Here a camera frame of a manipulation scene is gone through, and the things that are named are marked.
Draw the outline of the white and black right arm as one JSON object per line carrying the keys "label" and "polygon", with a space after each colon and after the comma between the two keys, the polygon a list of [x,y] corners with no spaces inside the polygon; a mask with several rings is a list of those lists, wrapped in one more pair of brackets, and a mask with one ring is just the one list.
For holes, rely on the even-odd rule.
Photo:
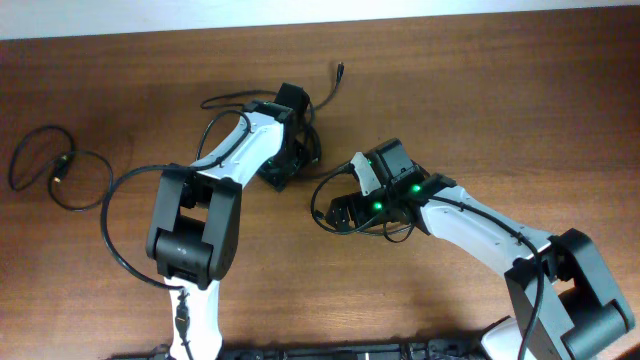
{"label": "white and black right arm", "polygon": [[336,235],[389,225],[452,243],[506,282],[514,315],[486,332],[491,359],[592,359],[635,327],[635,317],[595,243],[571,228],[556,235],[491,209],[457,182],[429,173],[393,138],[338,167],[358,191],[334,198],[314,221]]}

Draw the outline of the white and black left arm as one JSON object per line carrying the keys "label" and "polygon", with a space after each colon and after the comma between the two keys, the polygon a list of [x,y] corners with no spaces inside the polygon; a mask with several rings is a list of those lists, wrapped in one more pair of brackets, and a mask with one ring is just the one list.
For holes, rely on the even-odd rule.
{"label": "white and black left arm", "polygon": [[165,358],[217,357],[219,287],[238,247],[243,189],[259,175],[281,191],[309,164],[298,136],[310,104],[303,88],[284,83],[273,101],[243,105],[234,130],[189,170],[162,172],[146,253],[175,289]]}

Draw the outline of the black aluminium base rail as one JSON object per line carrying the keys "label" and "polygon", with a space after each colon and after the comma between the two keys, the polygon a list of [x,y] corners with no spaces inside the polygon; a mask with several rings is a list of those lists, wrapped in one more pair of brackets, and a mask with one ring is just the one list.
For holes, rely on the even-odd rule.
{"label": "black aluminium base rail", "polygon": [[471,340],[432,339],[427,342],[348,345],[320,348],[227,349],[220,360],[485,360]]}

